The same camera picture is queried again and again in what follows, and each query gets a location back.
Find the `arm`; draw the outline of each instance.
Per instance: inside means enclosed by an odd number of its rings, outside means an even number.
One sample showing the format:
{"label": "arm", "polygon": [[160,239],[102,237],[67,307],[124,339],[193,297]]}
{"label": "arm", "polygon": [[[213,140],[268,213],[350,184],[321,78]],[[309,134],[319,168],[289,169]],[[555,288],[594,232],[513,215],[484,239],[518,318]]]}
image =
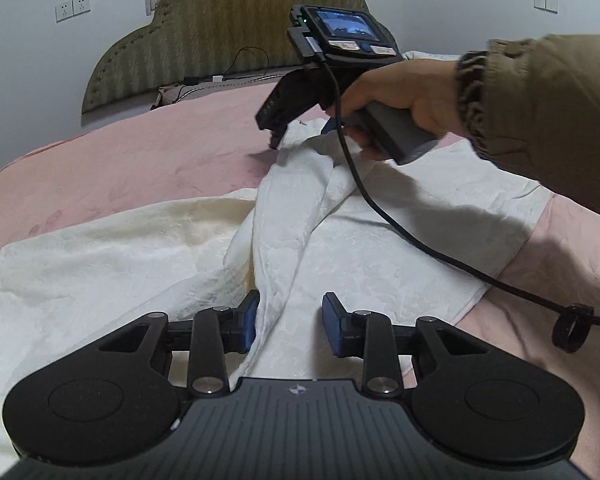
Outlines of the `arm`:
{"label": "arm", "polygon": [[456,74],[479,154],[600,213],[600,36],[494,40]]}
{"label": "arm", "polygon": [[[417,59],[371,70],[344,93],[343,116],[371,100],[410,108],[421,128],[467,137],[502,170],[600,213],[600,36],[493,40],[457,64]],[[363,155],[383,158],[355,127],[346,133]]]}

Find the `small monitor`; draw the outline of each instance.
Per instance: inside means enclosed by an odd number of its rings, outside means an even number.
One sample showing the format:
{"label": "small monitor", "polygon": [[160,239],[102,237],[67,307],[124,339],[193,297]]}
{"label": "small monitor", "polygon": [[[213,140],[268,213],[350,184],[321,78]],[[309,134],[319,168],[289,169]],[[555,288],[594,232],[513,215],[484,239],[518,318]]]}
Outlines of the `small monitor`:
{"label": "small monitor", "polygon": [[316,14],[334,38],[380,41],[363,16],[337,10],[318,10]]}

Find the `light switch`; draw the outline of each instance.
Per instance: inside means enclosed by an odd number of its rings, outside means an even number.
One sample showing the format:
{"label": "light switch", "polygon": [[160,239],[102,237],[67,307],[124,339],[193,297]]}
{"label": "light switch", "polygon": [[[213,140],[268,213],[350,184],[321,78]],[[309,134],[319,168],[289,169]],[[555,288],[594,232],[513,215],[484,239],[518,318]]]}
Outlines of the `light switch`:
{"label": "light switch", "polygon": [[558,14],[558,0],[546,0],[546,10]]}
{"label": "light switch", "polygon": [[546,9],[546,0],[534,0],[534,7],[536,9],[545,10]]}

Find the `cable clip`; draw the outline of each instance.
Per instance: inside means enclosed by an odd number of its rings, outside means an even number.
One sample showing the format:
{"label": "cable clip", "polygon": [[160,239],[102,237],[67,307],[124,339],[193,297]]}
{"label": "cable clip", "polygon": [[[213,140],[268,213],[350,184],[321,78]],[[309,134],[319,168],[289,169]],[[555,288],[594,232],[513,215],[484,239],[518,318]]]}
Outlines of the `cable clip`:
{"label": "cable clip", "polygon": [[572,304],[566,309],[567,311],[560,314],[555,322],[551,341],[554,346],[567,354],[573,354],[580,350],[587,340],[591,330],[588,316],[593,316],[594,310],[592,306],[579,303]]}

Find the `sleeve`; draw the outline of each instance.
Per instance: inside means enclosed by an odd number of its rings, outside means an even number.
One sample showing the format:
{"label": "sleeve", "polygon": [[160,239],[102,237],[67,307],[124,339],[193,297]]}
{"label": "sleeve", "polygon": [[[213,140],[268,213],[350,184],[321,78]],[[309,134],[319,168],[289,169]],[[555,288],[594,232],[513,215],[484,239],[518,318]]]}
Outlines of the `sleeve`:
{"label": "sleeve", "polygon": [[475,151],[600,213],[600,36],[489,47],[456,70]]}

